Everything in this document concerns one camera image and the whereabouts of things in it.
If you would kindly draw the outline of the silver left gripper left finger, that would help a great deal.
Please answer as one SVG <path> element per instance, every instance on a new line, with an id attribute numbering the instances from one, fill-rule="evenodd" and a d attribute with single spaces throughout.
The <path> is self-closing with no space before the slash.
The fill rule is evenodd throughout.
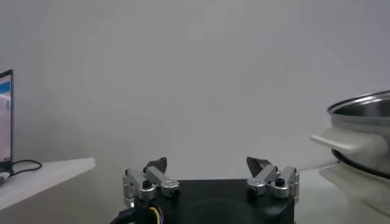
<path id="1" fill-rule="evenodd" d="M 149 161 L 142 171 L 126 169 L 122 176 L 124 204 L 128 208 L 134 208 L 136 201 L 150 202 L 158 195 L 166 198 L 179 197 L 179 181 L 165 174 L 167 167 L 168 159 L 162 157 Z"/>

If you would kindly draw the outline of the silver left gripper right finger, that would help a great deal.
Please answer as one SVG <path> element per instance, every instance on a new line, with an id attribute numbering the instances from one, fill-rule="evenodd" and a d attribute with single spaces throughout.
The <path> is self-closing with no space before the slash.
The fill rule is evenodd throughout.
<path id="1" fill-rule="evenodd" d="M 248 156 L 246 163 L 252 175 L 247 180 L 247 195 L 250 200 L 270 193 L 276 199 L 292 197 L 299 202 L 300 173 L 295 167 L 280 170 L 266 159 Z"/>

